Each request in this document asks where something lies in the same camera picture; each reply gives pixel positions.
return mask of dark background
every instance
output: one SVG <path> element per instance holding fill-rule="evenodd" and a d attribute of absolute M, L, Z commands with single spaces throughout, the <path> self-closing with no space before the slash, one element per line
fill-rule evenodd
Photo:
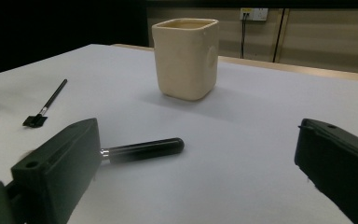
<path fill-rule="evenodd" d="M 144 0 L 0 1 L 0 72 L 88 44 L 147 46 Z"/>

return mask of table edge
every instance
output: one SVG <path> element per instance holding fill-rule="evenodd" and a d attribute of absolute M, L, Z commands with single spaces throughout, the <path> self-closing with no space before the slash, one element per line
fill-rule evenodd
<path fill-rule="evenodd" d="M 133 46 L 133 45 L 125 45 L 125 44 L 115 44 L 112 46 L 127 48 L 127 49 L 154 51 L 153 48 L 149 48 L 149 47 L 140 47 L 140 46 Z M 313 75 L 318 77 L 338 77 L 338 78 L 358 81 L 358 73 L 352 73 L 352 72 L 343 72 L 343 71 L 298 66 L 298 65 L 291 65 L 291 64 L 284 64 L 284 63 L 260 62 L 254 60 L 225 57 L 225 56 L 219 56 L 219 62 L 249 65 L 254 67 L 275 69 L 275 70 L 286 71 L 286 72 L 295 72 L 295 73 Z"/>

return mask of paintbrush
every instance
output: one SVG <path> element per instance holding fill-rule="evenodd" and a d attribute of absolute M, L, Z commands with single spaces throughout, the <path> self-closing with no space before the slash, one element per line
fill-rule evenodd
<path fill-rule="evenodd" d="M 45 122 L 45 120 L 48 117 L 43 117 L 46 113 L 46 111 L 48 111 L 48 108 L 50 107 L 50 105 L 53 103 L 53 101 L 55 100 L 55 98 L 57 97 L 57 95 L 60 93 L 60 91 L 62 90 L 62 88 L 65 86 L 66 82 L 68 80 L 65 79 L 61 85 L 58 87 L 58 89 L 53 93 L 53 95 L 50 97 L 50 99 L 48 100 L 48 102 L 43 106 L 43 108 L 40 110 L 40 112 L 36 115 L 36 116 L 29 116 L 23 123 L 22 126 L 28 126 L 31 128 L 38 128 L 41 127 L 43 125 L 43 123 Z"/>

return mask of cable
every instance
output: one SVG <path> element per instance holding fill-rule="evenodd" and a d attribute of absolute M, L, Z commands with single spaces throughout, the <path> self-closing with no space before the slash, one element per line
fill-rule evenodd
<path fill-rule="evenodd" d="M 241 38 L 241 58 L 243 59 L 244 47 L 245 47 L 245 36 L 246 36 L 246 19 L 248 18 L 248 13 L 243 13 L 242 19 L 242 38 Z"/>
<path fill-rule="evenodd" d="M 277 41 L 275 43 L 274 58 L 272 59 L 273 63 L 275 63 L 275 60 L 276 60 L 277 51 L 278 51 L 278 45 L 279 45 L 279 38 L 281 37 L 281 29 L 282 29 L 282 24 L 283 24 L 284 10 L 285 10 L 285 8 L 282 11 L 281 21 L 280 21 L 280 24 L 279 24 L 279 31 L 278 31 Z"/>

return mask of wall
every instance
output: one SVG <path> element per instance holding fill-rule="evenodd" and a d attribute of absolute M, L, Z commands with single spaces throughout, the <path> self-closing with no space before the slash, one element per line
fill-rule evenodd
<path fill-rule="evenodd" d="M 210 18 L 220 21 L 219 55 L 240 57 L 239 8 L 149 7 L 151 26 L 176 18 Z M 270 8 L 267 21 L 247 21 L 244 58 L 358 73 L 358 9 Z"/>

